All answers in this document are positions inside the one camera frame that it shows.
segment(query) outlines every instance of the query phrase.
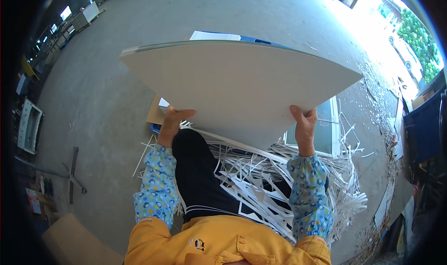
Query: yellow jacket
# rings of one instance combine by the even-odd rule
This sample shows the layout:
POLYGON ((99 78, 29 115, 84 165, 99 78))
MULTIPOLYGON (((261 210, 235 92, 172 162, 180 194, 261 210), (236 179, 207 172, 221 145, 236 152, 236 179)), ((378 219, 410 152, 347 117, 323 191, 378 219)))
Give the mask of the yellow jacket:
POLYGON ((306 236, 294 247, 267 226, 231 215, 195 217, 174 236, 160 219, 145 217, 132 230, 125 264, 220 265, 243 259, 252 265, 331 264, 319 236, 306 236))

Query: white car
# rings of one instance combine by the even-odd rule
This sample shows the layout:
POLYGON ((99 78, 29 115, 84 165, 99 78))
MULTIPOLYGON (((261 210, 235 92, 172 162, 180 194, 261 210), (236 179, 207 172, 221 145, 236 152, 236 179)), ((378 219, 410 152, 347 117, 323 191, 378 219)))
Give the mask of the white car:
POLYGON ((419 59, 417 59, 413 49, 411 49, 407 42, 401 40, 400 38, 395 40, 393 36, 390 36, 388 37, 388 40, 397 51, 400 59, 404 62, 405 68, 407 68, 408 72, 410 72, 412 77, 414 77, 419 83, 422 78, 422 65, 421 62, 419 62, 419 59))

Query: green foliage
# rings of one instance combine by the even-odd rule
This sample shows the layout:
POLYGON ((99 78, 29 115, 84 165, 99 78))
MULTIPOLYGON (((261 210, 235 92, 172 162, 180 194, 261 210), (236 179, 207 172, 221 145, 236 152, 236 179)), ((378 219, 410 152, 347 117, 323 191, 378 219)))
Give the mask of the green foliage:
POLYGON ((429 83, 438 73, 436 64, 440 63, 439 49, 427 27, 408 9, 402 10, 402 26, 397 31, 400 38, 404 39, 422 65, 422 76, 429 83))

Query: polka dot sleeve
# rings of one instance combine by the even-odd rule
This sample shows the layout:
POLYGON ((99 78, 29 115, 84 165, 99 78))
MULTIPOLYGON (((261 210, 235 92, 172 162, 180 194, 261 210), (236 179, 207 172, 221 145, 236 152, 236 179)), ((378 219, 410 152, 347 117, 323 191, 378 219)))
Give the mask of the polka dot sleeve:
POLYGON ((289 198, 293 236, 297 241, 309 235, 326 238, 334 221, 325 194, 327 168, 316 155, 292 156, 287 166, 294 179, 289 198))
POLYGON ((140 192, 134 194, 135 220, 156 217, 171 229, 174 210, 178 202, 175 176, 176 159, 171 148, 156 144, 144 158, 146 171, 142 177, 140 192))

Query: black pants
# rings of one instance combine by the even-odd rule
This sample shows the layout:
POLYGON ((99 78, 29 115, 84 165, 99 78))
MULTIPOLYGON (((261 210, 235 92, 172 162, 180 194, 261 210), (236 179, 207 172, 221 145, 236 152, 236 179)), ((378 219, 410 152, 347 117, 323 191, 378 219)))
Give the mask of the black pants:
MULTIPOLYGON (((172 153, 177 160, 175 177, 185 212, 192 208, 206 209, 188 211, 183 216, 184 223, 193 217, 238 214, 239 201, 220 187, 213 174, 218 161, 200 134, 192 129, 180 130, 172 142, 172 153)), ((245 205, 242 211, 252 212, 245 205)))

